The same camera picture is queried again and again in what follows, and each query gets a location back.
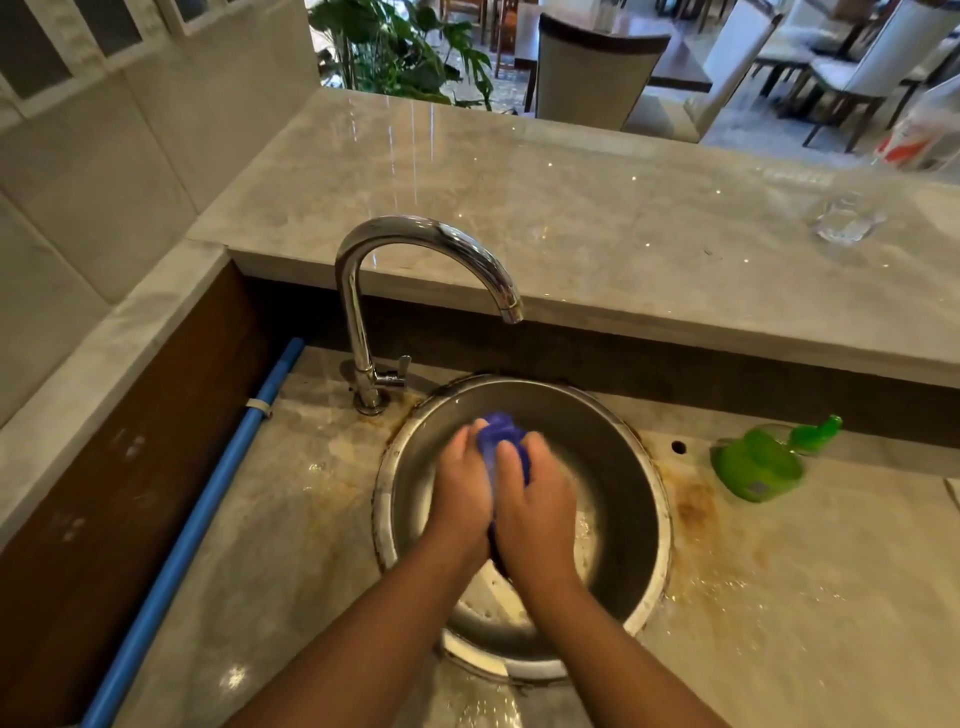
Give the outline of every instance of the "countertop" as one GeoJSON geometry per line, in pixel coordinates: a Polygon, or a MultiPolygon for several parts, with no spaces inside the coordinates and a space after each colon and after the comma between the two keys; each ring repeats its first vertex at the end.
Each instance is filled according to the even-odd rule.
{"type": "MultiPolygon", "coordinates": [[[[532,320],[960,386],[960,188],[320,89],[201,215],[250,275],[333,287],[377,215],[461,228],[532,320]],[[831,246],[808,223],[857,192],[887,216],[831,246]]],[[[457,263],[392,246],[368,293],[493,312],[457,263]]]]}
{"type": "MultiPolygon", "coordinates": [[[[360,417],[346,358],[308,348],[284,382],[118,728],[220,725],[378,578],[375,474],[423,394],[360,417]]],[[[461,373],[412,374],[425,389],[461,373]]],[[[715,440],[756,420],[599,399],[638,432],[674,524],[666,592],[640,639],[734,728],[956,725],[960,512],[943,474],[960,452],[844,432],[800,488],[757,505],[708,464],[715,440]]],[[[431,657],[396,725],[589,723],[570,687],[519,691],[431,657]]]]}

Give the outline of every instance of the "green soap dispenser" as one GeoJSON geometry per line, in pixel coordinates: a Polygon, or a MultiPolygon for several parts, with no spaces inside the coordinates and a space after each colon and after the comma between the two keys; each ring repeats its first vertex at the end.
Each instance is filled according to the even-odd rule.
{"type": "Polygon", "coordinates": [[[717,450],[713,469],[735,496],[761,503],[796,488],[804,476],[804,456],[832,440],[843,420],[830,415],[822,425],[770,423],[751,429],[717,450]]]}

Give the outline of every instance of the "tiled wall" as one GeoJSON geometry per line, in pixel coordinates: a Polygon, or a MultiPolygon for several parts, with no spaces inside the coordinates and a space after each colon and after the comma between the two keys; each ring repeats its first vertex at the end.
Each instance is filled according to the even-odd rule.
{"type": "Polygon", "coordinates": [[[0,425],[317,85],[302,0],[257,0],[0,134],[0,425]]]}

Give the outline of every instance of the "faucet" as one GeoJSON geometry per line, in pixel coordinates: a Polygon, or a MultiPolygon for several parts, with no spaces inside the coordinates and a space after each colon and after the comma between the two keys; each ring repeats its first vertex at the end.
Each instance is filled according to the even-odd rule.
{"type": "Polygon", "coordinates": [[[402,356],[396,371],[380,373],[373,364],[367,329],[360,312],[360,286],[357,276],[367,254],[382,245],[410,243],[449,255],[464,264],[490,291],[500,316],[508,324],[523,321],[523,302],[503,265],[480,243],[456,228],[424,217],[388,215],[374,217],[354,228],[337,251],[335,275],[337,290],[347,312],[347,328],[353,349],[356,394],[353,406],[364,415],[378,415],[390,400],[386,390],[406,387],[410,357],[402,356]]]}

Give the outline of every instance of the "rust stain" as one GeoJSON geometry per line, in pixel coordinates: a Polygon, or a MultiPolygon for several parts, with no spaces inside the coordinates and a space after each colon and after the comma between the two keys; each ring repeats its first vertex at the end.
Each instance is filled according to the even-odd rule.
{"type": "Polygon", "coordinates": [[[748,538],[726,513],[722,494],[701,469],[664,455],[654,460],[674,515],[674,550],[667,598],[679,609],[675,626],[705,623],[716,642],[740,643],[748,538]]]}
{"type": "Polygon", "coordinates": [[[764,571],[767,571],[767,552],[762,546],[754,548],[754,563],[764,571]]]}
{"type": "Polygon", "coordinates": [[[388,409],[387,412],[379,417],[370,417],[366,422],[377,429],[387,430],[387,442],[384,450],[390,447],[390,444],[396,439],[396,435],[404,426],[410,415],[426,400],[424,395],[403,392],[399,397],[394,397],[394,403],[399,407],[388,409]]]}

